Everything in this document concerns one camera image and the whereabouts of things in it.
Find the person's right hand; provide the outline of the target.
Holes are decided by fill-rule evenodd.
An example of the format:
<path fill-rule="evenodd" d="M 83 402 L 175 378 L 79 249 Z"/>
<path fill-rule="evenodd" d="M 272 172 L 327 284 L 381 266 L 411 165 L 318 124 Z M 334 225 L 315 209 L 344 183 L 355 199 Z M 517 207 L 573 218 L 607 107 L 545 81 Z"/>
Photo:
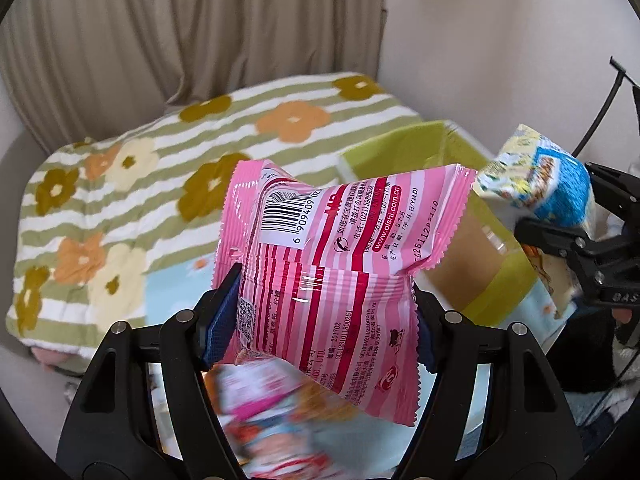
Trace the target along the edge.
<path fill-rule="evenodd" d="M 612 310 L 612 315 L 620 324 L 628 324 L 634 314 L 630 309 L 615 308 Z"/>

